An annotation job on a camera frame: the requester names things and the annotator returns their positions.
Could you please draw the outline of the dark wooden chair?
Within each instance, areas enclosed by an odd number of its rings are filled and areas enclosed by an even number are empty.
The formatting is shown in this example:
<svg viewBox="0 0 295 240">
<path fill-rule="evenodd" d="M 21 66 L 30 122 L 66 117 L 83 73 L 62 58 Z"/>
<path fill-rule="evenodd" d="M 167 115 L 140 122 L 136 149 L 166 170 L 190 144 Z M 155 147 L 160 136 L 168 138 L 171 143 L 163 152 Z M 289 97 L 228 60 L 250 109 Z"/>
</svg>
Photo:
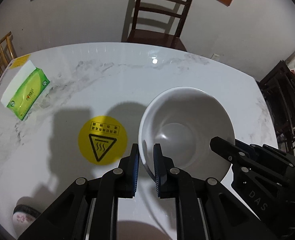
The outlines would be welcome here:
<svg viewBox="0 0 295 240">
<path fill-rule="evenodd" d="M 129 0 L 122 41 L 186 51 L 180 36 L 192 0 Z"/>
</svg>

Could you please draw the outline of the dark chairs at right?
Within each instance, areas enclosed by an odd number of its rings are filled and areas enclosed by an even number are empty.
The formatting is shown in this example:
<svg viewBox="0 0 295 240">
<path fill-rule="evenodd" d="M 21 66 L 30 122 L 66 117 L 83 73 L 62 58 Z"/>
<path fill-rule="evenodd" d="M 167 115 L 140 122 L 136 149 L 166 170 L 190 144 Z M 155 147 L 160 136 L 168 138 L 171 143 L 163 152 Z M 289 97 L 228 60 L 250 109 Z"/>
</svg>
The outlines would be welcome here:
<svg viewBox="0 0 295 240">
<path fill-rule="evenodd" d="M 295 149 L 295 75 L 280 61 L 258 86 L 268 105 L 278 144 L 293 155 Z"/>
</svg>

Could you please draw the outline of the yellow round warning sticker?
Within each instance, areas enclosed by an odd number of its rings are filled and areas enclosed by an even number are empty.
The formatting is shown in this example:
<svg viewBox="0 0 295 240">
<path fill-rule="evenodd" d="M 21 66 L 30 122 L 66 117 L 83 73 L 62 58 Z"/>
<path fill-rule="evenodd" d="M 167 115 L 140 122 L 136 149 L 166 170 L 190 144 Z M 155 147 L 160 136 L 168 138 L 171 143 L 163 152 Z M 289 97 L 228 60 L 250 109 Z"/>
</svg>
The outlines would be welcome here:
<svg viewBox="0 0 295 240">
<path fill-rule="evenodd" d="M 124 126 L 110 116 L 96 116 L 88 120 L 78 135 L 81 154 L 90 163 L 110 165 L 125 153 L 128 135 Z"/>
</svg>

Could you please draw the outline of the large pink bowl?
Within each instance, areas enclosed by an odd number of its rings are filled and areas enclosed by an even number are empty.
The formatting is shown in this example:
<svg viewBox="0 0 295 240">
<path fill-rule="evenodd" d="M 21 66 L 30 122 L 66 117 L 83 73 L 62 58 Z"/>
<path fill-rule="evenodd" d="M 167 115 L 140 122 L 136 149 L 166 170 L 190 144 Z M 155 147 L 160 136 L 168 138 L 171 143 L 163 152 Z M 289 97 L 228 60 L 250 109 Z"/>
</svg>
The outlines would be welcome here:
<svg viewBox="0 0 295 240">
<path fill-rule="evenodd" d="M 123 220 L 117 224 L 117 239 L 171 239 L 166 233 L 147 223 Z"/>
</svg>

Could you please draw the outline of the white ribbed bowl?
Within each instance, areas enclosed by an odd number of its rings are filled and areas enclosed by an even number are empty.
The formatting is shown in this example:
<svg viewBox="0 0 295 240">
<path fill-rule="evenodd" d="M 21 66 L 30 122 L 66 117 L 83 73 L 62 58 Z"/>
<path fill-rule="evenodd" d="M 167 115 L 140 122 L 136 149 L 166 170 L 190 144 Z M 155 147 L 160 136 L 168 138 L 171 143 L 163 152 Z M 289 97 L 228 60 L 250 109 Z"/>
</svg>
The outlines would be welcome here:
<svg viewBox="0 0 295 240">
<path fill-rule="evenodd" d="M 233 125 L 223 106 L 197 88 L 174 87 L 147 106 L 139 125 L 139 154 L 152 179 L 153 146 L 160 144 L 162 154 L 192 177 L 222 181 L 230 163 L 211 150 L 214 137 L 235 142 Z"/>
</svg>

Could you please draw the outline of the yellow rectangular label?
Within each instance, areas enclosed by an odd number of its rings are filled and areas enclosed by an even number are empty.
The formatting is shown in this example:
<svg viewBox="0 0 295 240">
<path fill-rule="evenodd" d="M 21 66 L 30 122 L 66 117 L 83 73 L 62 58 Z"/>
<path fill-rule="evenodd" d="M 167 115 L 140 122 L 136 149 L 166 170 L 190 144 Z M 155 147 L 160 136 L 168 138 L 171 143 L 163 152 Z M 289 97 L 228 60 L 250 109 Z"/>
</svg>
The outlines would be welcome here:
<svg viewBox="0 0 295 240">
<path fill-rule="evenodd" d="M 30 54 L 26 54 L 11 60 L 11 62 L 9 63 L 9 69 L 23 66 L 29 60 L 29 58 Z"/>
</svg>

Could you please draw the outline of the green tissue box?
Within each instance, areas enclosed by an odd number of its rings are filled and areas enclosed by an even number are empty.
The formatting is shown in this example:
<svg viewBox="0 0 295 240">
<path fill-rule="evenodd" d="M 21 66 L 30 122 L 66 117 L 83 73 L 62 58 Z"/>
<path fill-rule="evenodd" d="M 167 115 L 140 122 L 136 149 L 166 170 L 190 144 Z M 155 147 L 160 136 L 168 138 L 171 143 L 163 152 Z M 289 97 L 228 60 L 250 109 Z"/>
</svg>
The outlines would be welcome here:
<svg viewBox="0 0 295 240">
<path fill-rule="evenodd" d="M 1 103 L 10 109 L 19 120 L 23 120 L 28 111 L 50 84 L 42 69 L 28 60 L 16 73 L 5 89 Z"/>
</svg>

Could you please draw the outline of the white plate pink roses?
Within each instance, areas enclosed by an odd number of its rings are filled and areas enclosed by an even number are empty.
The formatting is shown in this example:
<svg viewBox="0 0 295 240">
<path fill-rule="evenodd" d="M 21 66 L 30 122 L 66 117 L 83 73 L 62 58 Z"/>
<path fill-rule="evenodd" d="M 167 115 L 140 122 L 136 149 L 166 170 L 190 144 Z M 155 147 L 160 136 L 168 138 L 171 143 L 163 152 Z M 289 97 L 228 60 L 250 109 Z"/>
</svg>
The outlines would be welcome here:
<svg viewBox="0 0 295 240">
<path fill-rule="evenodd" d="M 17 205 L 13 210 L 13 227 L 16 236 L 22 233 L 41 215 L 39 211 L 28 205 Z"/>
</svg>

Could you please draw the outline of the bamboo chair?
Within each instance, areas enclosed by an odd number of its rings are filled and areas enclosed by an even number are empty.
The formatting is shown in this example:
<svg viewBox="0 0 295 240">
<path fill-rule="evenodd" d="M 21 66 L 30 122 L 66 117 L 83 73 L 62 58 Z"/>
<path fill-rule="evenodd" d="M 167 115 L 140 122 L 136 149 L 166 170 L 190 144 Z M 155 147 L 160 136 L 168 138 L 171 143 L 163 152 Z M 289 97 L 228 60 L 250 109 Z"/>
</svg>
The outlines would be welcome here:
<svg viewBox="0 0 295 240">
<path fill-rule="evenodd" d="M 15 59 L 14 48 L 11 42 L 11 31 L 0 39 L 0 74 L 2 75 L 11 60 Z"/>
</svg>

